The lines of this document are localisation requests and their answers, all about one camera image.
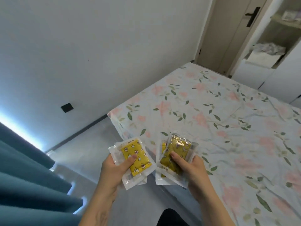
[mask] black switch panel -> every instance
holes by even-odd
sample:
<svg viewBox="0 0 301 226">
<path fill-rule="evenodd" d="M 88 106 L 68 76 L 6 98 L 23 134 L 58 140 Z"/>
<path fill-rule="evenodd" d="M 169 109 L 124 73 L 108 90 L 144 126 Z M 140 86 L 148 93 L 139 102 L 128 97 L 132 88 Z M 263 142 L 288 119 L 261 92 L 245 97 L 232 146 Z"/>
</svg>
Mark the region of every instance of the black switch panel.
<svg viewBox="0 0 301 226">
<path fill-rule="evenodd" d="M 65 113 L 69 112 L 70 110 L 73 110 L 73 106 L 70 103 L 63 105 L 61 108 Z"/>
</svg>

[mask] person's right hand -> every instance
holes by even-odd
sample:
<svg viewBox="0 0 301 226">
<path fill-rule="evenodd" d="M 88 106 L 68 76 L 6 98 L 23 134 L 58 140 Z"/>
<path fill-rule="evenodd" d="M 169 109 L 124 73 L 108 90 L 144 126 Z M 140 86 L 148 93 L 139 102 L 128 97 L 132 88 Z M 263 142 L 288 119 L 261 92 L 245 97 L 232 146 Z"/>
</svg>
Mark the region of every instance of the person's right hand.
<svg viewBox="0 0 301 226">
<path fill-rule="evenodd" d="M 200 202 L 205 194 L 204 192 L 213 188 L 203 160 L 199 156 L 195 156 L 192 163 L 188 163 L 175 152 L 171 152 L 170 155 L 188 175 L 188 189 L 193 197 Z"/>
</svg>

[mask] hand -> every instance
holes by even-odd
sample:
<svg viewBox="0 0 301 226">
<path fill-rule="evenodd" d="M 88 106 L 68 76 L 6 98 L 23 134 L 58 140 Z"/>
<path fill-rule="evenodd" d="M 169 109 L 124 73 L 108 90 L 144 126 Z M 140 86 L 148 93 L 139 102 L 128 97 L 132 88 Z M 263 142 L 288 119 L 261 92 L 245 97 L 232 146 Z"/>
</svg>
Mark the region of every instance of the hand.
<svg viewBox="0 0 301 226">
<path fill-rule="evenodd" d="M 102 163 L 97 190 L 102 194 L 111 196 L 114 201 L 117 194 L 117 186 L 120 184 L 122 176 L 135 162 L 136 158 L 137 155 L 133 155 L 119 166 L 116 166 L 111 154 L 109 154 Z"/>
<path fill-rule="evenodd" d="M 200 202 L 206 190 L 211 188 L 213 189 L 204 161 L 199 156 L 195 156 L 192 163 L 189 164 L 175 152 L 171 152 L 170 155 L 188 175 L 188 189 L 192 196 Z"/>
</svg>

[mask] door frame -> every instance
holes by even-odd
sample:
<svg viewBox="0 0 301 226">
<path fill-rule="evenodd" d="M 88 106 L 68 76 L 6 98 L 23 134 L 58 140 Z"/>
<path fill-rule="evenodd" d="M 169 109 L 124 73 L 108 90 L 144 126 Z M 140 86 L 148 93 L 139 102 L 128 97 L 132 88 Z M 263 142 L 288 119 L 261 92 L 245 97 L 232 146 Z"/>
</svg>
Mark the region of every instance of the door frame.
<svg viewBox="0 0 301 226">
<path fill-rule="evenodd" d="M 248 35 L 246 36 L 246 38 L 245 38 L 245 40 L 244 40 L 241 48 L 239 49 L 237 55 L 235 56 L 235 59 L 233 60 L 231 66 L 228 69 L 228 71 L 226 72 L 225 76 L 228 77 L 231 73 L 233 73 L 232 70 L 234 68 L 236 69 L 238 67 L 237 64 L 244 58 L 244 57 L 241 57 L 241 55 L 245 51 L 245 49 L 246 49 L 246 47 L 248 45 L 249 40 L 251 39 L 252 35 L 254 34 L 255 30 L 257 29 L 259 23 L 261 22 L 261 19 L 265 15 L 265 12 L 269 8 L 269 6 L 272 3 L 272 1 L 273 0 L 266 0 L 265 4 L 263 5 L 263 7 L 262 7 L 262 9 L 260 11 L 260 13 L 257 15 L 256 19 L 254 20 L 253 26 L 251 27 Z M 194 62 L 195 63 L 198 63 L 199 54 L 201 52 L 202 44 L 204 42 L 204 38 L 205 38 L 205 35 L 206 35 L 206 32 L 207 32 L 207 29 L 208 29 L 208 26 L 209 26 L 212 14 L 213 14 L 215 3 L 216 3 L 216 0 L 212 0 L 212 4 L 211 4 L 211 7 L 210 7 L 210 10 L 209 10 L 209 13 L 208 13 L 207 21 L 205 23 L 205 26 L 204 26 L 204 29 L 203 29 L 203 33 L 201 35 L 201 39 L 200 39 L 200 42 L 199 42 L 199 45 L 198 45 L 197 53 L 195 54 L 195 57 L 194 57 L 194 60 L 195 60 Z"/>
</svg>

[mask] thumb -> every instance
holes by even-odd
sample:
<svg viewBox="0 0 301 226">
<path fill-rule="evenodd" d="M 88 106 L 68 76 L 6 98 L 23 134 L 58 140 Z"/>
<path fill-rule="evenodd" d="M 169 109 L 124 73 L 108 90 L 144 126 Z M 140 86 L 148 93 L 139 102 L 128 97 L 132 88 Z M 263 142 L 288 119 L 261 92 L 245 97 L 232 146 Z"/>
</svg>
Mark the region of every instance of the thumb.
<svg viewBox="0 0 301 226">
<path fill-rule="evenodd" d="M 129 169 L 129 167 L 133 165 L 136 159 L 137 159 L 137 155 L 132 155 L 126 161 L 120 164 L 119 167 L 122 170 L 122 172 L 125 173 L 127 169 Z"/>
<path fill-rule="evenodd" d="M 183 158 L 181 158 L 177 153 L 170 153 L 172 159 L 182 168 L 183 171 L 187 172 L 190 169 L 190 165 Z"/>
</svg>

